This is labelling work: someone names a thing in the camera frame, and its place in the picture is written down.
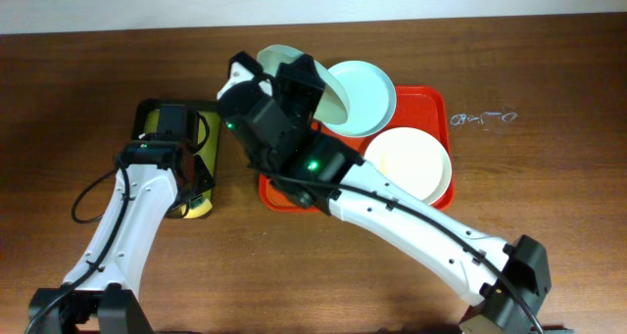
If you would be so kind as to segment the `light blue plate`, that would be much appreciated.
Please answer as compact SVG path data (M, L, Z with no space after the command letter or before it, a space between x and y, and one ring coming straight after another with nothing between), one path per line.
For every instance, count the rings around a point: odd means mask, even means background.
M266 73L276 76L280 64L292 64L302 55L304 52L294 47L273 44L261 50L256 60L263 66ZM325 84L313 118L330 124L345 123L348 120L351 105L344 87L320 62L317 60L313 62L317 74Z
M366 137L381 130L396 111L397 94L390 77L379 67L364 61L345 61L329 72L348 96L348 119L341 124L325 123L334 133Z

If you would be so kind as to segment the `green and yellow sponge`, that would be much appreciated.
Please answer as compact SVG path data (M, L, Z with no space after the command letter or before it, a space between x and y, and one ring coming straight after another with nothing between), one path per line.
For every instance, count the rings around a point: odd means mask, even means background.
M166 213L166 218L196 219L206 217L212 210L212 202L205 197L198 197L191 202L177 206Z

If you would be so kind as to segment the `light blue plate top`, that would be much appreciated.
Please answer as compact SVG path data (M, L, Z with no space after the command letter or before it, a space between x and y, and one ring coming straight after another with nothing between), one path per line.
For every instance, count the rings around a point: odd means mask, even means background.
M325 123L334 133L366 137L381 130L396 111L397 94L390 77L379 67L364 61L345 61L329 72L348 96L348 119L341 124Z

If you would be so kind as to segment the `white cream plate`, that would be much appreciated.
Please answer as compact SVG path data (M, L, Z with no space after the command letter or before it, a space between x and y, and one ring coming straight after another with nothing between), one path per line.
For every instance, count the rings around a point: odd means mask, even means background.
M377 135L364 157L394 184L428 205L434 205L452 181L452 163L443 144L411 127L391 128Z

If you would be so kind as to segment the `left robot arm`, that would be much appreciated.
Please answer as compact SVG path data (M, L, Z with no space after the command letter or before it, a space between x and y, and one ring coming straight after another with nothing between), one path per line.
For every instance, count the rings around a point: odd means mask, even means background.
M202 218L212 210L219 125L211 102L139 104L96 232L60 287L35 292L27 332L76 333L90 319L101 333L152 332L138 301L143 269L163 219Z

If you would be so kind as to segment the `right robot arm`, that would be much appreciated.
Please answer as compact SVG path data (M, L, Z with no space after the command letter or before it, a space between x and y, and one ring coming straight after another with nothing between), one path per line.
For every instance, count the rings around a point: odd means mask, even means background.
M247 53L229 63L217 111L250 166L291 203L361 227L420 262L468 305L465 333L539 333L551 280L536 240L509 243L414 198L355 149L314 128L348 113L341 85L311 56L265 68Z

